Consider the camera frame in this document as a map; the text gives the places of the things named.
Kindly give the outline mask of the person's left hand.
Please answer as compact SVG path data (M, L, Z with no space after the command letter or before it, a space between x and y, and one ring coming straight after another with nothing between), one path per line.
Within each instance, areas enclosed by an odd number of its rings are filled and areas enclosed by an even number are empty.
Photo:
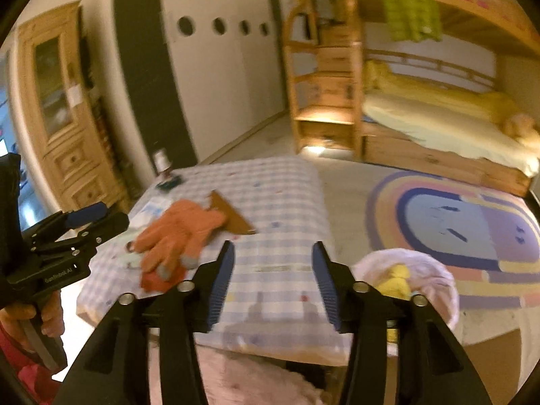
M35 353L22 322L36 316L36 308L32 304L13 303L1 310L1 327L4 332L24 351ZM60 291L55 291L40 309L41 332L49 338L60 338L65 332L63 308Z

